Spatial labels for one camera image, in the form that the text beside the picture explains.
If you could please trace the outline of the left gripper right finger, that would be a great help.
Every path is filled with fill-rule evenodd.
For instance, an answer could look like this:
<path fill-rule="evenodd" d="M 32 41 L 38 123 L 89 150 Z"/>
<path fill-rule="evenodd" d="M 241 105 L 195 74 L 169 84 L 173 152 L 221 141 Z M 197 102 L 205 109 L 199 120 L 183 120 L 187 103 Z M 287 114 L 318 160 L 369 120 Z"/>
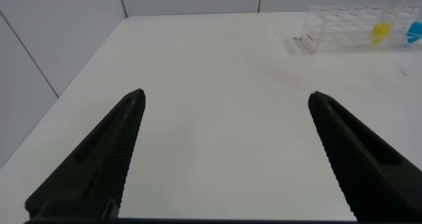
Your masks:
<path fill-rule="evenodd" d="M 346 202 L 360 222 L 420 222 L 421 170 L 334 98 L 308 107 Z"/>

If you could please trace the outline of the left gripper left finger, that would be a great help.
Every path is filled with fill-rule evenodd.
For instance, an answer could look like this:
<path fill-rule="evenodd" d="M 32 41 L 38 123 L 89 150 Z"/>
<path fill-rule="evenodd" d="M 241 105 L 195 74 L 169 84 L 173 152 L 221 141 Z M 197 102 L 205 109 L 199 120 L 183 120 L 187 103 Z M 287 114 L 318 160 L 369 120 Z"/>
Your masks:
<path fill-rule="evenodd" d="M 30 218 L 116 218 L 145 105 L 143 90 L 125 95 L 28 197 Z"/>

